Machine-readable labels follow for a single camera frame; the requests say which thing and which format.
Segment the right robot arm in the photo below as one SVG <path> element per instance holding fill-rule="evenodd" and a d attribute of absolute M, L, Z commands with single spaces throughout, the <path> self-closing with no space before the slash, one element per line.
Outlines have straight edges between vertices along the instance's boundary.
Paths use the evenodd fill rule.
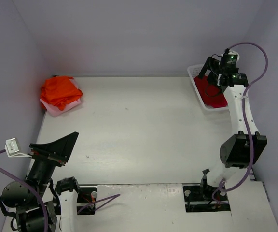
<path fill-rule="evenodd" d="M 238 169 L 255 164 L 267 145 L 267 137 L 261 135 L 250 109 L 247 76 L 239 73 L 236 63 L 239 55 L 234 52 L 207 58 L 198 78 L 207 76 L 210 86 L 218 89 L 226 99 L 230 113 L 232 135 L 220 146 L 220 161 L 205 175 L 207 182 L 199 185 L 203 199 L 211 198 L 221 180 L 228 180 Z"/>

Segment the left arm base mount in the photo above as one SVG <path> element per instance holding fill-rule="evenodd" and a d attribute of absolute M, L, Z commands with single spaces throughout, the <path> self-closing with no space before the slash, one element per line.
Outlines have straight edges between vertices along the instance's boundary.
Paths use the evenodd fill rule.
<path fill-rule="evenodd" d="M 77 198 L 77 210 L 80 210 L 87 204 L 94 202 L 97 199 L 97 186 L 94 185 L 80 185 L 80 192 Z M 90 205 L 83 209 L 79 215 L 94 215 L 96 205 Z"/>

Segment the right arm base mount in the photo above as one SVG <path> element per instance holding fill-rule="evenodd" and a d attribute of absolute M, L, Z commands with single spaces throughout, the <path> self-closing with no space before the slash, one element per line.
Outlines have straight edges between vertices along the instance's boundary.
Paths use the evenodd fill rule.
<path fill-rule="evenodd" d="M 212 187 L 207 182 L 209 169 L 202 171 L 203 176 L 199 184 L 183 184 L 183 197 L 186 213 L 221 212 L 231 211 L 229 200 L 226 195 L 216 191 L 217 187 Z"/>

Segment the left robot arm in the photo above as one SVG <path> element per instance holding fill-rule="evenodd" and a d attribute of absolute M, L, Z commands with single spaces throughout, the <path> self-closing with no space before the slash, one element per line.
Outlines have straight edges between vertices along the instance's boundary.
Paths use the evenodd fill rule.
<path fill-rule="evenodd" d="M 10 158 L 28 157 L 34 163 L 24 179 L 20 179 L 0 167 L 0 172 L 10 177 L 9 183 L 0 195 L 2 213 L 11 217 L 11 229 L 18 232 L 53 232 L 56 229 L 56 214 L 66 222 L 65 230 L 74 230 L 77 215 L 76 203 L 81 190 L 74 177 L 53 183 L 56 167 L 65 166 L 69 161 L 78 132 L 68 134 L 46 144 L 30 144 L 30 153 L 21 152 L 16 138 L 6 140 L 0 154 Z"/>

